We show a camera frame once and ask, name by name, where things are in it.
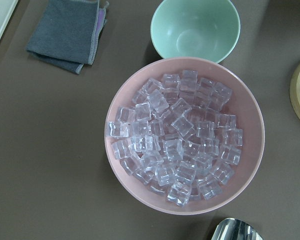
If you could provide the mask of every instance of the bowl rim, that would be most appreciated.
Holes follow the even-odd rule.
[[[223,57],[221,57],[220,59],[218,59],[217,61],[212,61],[214,63],[220,63],[221,61],[223,61],[226,57],[229,56],[229,54],[234,50],[234,48],[236,47],[237,43],[238,43],[238,40],[239,40],[239,37],[240,37],[240,32],[241,32],[241,21],[240,21],[240,16],[239,16],[239,13],[235,7],[235,5],[230,1],[230,0],[224,0],[224,1],[227,1],[230,6],[232,7],[233,9],[233,12],[236,16],[236,19],[237,19],[237,33],[236,33],[236,38],[235,38],[235,41],[233,42],[233,45],[232,47],[229,49],[229,51],[227,53],[224,54]],[[168,0],[162,0],[162,2],[159,4],[159,6],[156,8],[153,16],[152,16],[152,19],[151,19],[151,23],[150,23],[150,37],[151,37],[151,42],[153,44],[153,47],[154,49],[156,50],[156,52],[163,58],[163,59],[167,59],[167,58],[176,58],[176,57],[181,57],[181,56],[166,56],[164,54],[162,54],[162,52],[158,49],[158,46],[156,45],[155,43],[155,40],[154,40],[154,21],[155,21],[155,18],[158,14],[158,12],[160,11],[160,8],[165,4],[165,2],[168,2]]]
[[[242,86],[244,87],[244,89],[247,91],[247,93],[249,94],[249,96],[251,97],[255,107],[256,107],[256,110],[257,110],[257,113],[258,113],[258,116],[259,116],[259,119],[260,119],[260,130],[261,130],[261,143],[260,143],[260,152],[259,152],[259,156],[258,156],[258,160],[256,162],[256,165],[253,169],[253,171],[251,172],[251,175],[249,176],[249,178],[246,180],[246,182],[241,186],[241,188],[236,191],[235,193],[233,193],[228,199],[222,201],[221,203],[217,204],[217,205],[214,205],[212,207],[209,207],[209,208],[206,208],[206,209],[203,209],[203,210],[194,210],[194,211],[173,211],[173,210],[168,210],[168,209],[165,209],[165,208],[162,208],[162,207],[158,207],[156,205],[153,205],[149,202],[146,202],[145,200],[143,200],[141,197],[139,197],[138,195],[136,195],[135,193],[133,193],[130,188],[121,180],[121,178],[119,177],[118,173],[116,172],[115,170],[115,167],[113,166],[112,162],[110,161],[110,156],[109,156],[109,152],[108,152],[108,148],[107,148],[107,138],[109,138],[108,136],[106,136],[106,126],[107,126],[107,121],[109,119],[109,115],[110,115],[110,112],[112,111],[112,108],[113,108],[113,105],[114,105],[114,102],[116,101],[116,98],[117,96],[120,94],[121,90],[125,87],[125,85],[129,82],[130,79],[134,78],[135,75],[139,75],[141,72],[145,71],[147,68],[151,68],[155,65],[158,65],[158,64],[161,64],[163,62],[168,62],[168,61],[175,61],[175,60],[193,60],[193,61],[200,61],[200,62],[204,62],[204,63],[208,63],[208,64],[211,64],[211,65],[214,65],[218,68],[221,68],[223,69],[224,71],[228,72],[229,74],[231,74],[233,77],[235,77],[241,84]],[[226,205],[227,203],[231,202],[233,199],[235,199],[238,195],[240,195],[245,189],[246,187],[250,184],[250,182],[252,181],[252,179],[255,177],[256,173],[257,173],[257,170],[261,164],[261,160],[262,160],[262,157],[263,157],[263,154],[264,154],[264,150],[265,150],[265,123],[264,123],[264,119],[263,119],[263,116],[262,116],[262,112],[261,112],[261,109],[259,107],[259,104],[256,100],[256,98],[254,97],[254,95],[252,94],[252,92],[250,91],[250,89],[247,87],[247,85],[237,76],[235,75],[232,71],[230,71],[229,69],[227,69],[226,67],[218,64],[218,63],[215,63],[213,61],[210,61],[210,60],[207,60],[207,59],[203,59],[203,58],[200,58],[200,57],[191,57],[191,56],[179,56],[179,57],[170,57],[170,58],[164,58],[164,59],[160,59],[160,60],[157,60],[155,62],[152,62],[144,67],[142,67],[141,69],[139,69],[138,71],[136,71],[133,75],[131,75],[122,85],[121,87],[118,89],[118,91],[116,92],[115,96],[113,97],[111,103],[110,103],[110,106],[108,108],[108,112],[107,112],[107,115],[106,115],[106,118],[105,118],[105,122],[104,122],[104,146],[105,146],[105,151],[106,151],[106,155],[107,155],[107,158],[108,158],[108,162],[111,166],[111,169],[114,173],[114,175],[116,176],[116,178],[119,180],[119,182],[121,183],[121,185],[128,191],[128,193],[130,193],[135,199],[137,199],[138,201],[140,201],[141,203],[143,203],[144,205],[148,206],[148,207],[151,207],[157,211],[160,211],[160,212],[163,212],[163,213],[167,213],[167,214],[172,214],[172,215],[184,215],[184,216],[189,216],[189,215],[198,215],[198,214],[204,214],[204,213],[208,213],[208,212],[211,212],[213,210],[216,210],[218,208],[221,208],[223,207],[224,205]]]

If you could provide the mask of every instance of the green bowl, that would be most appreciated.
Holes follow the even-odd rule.
[[[150,33],[164,59],[198,57],[219,63],[238,41],[240,19],[230,0],[163,0]]]

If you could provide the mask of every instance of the folded cloth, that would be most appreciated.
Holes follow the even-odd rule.
[[[79,74],[92,65],[106,8],[99,0],[49,0],[26,50],[38,59]]]

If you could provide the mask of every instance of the table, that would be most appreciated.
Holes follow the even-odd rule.
[[[228,217],[250,223],[266,240],[300,239],[300,120],[289,98],[300,62],[300,0],[232,1],[241,33],[220,64],[258,101],[265,149],[237,198],[193,216],[133,198],[104,147],[113,96],[161,59],[150,37],[161,1],[110,0],[94,64],[80,75],[25,51],[47,2],[19,1],[0,42],[0,240],[208,240]]]

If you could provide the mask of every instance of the cloth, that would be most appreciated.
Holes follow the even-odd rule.
[[[99,0],[49,0],[26,50],[41,61],[79,74],[92,65],[106,8]]]

